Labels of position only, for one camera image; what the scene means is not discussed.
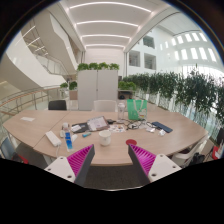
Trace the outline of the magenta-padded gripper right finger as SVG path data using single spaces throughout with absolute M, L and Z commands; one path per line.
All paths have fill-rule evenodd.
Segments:
M 147 185 L 180 170 L 180 167 L 166 155 L 155 155 L 137 145 L 129 144 L 128 154 L 142 185 Z

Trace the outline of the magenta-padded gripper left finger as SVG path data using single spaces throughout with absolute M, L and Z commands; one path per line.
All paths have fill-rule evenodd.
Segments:
M 58 157 L 46 168 L 46 171 L 83 186 L 94 155 L 94 145 L 91 144 L 68 157 Z

